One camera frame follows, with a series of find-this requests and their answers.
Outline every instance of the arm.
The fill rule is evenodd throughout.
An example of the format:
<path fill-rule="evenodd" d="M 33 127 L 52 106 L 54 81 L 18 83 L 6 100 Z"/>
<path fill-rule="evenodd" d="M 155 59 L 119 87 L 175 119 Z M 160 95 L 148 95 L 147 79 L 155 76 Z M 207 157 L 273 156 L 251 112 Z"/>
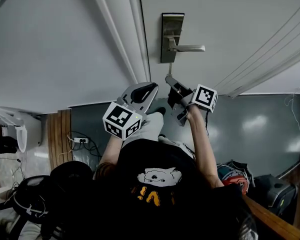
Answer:
<path fill-rule="evenodd" d="M 195 151 L 195 162 L 212 188 L 223 187 L 224 184 L 218 177 L 217 163 L 207 136 L 206 124 L 197 105 L 188 109 L 189 120 Z"/>
<path fill-rule="evenodd" d="M 122 139 L 111 135 L 99 165 L 103 163 L 117 165 L 120 150 L 122 147 L 122 142 Z"/>

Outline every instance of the white cube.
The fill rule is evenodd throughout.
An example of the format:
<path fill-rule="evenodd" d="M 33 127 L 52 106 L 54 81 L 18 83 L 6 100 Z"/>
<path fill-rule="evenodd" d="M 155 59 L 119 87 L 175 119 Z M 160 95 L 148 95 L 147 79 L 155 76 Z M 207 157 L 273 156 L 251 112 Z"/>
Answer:
<path fill-rule="evenodd" d="M 142 115 L 111 102 L 102 120 L 104 129 L 123 141 L 141 128 Z"/>
<path fill-rule="evenodd" d="M 192 102 L 214 112 L 217 99 L 218 93 L 216 90 L 198 84 L 195 94 L 192 97 Z"/>

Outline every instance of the black t-shirt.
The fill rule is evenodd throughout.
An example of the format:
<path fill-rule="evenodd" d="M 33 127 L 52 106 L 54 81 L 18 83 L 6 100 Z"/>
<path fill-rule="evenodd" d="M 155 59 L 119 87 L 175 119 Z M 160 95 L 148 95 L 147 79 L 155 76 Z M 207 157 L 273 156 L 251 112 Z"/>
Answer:
<path fill-rule="evenodd" d="M 210 189 L 195 161 L 177 146 L 135 140 L 121 150 L 116 166 L 98 167 L 96 181 L 102 220 L 121 233 L 146 229 L 161 236 L 195 236 L 204 228 L 205 235 L 238 239 L 247 221 L 254 228 L 240 188 Z"/>

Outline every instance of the white bear graphic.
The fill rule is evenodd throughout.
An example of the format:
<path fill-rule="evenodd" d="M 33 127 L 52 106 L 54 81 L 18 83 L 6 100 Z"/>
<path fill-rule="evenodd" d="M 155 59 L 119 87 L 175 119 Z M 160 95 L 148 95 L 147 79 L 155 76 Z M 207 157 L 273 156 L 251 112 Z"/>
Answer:
<path fill-rule="evenodd" d="M 157 187 L 174 186 L 182 177 L 181 172 L 175 170 L 175 167 L 169 169 L 147 168 L 144 169 L 144 172 L 138 175 L 139 182 Z"/>

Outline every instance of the metal door plate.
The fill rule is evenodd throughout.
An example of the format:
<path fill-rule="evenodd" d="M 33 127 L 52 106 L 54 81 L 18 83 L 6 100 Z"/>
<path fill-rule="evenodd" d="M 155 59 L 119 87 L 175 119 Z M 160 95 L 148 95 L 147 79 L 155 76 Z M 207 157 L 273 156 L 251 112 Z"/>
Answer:
<path fill-rule="evenodd" d="M 177 52 L 168 51 L 169 39 L 167 37 L 174 37 L 175 44 L 179 44 L 184 17 L 184 13 L 162 13 L 161 63 L 175 62 Z"/>

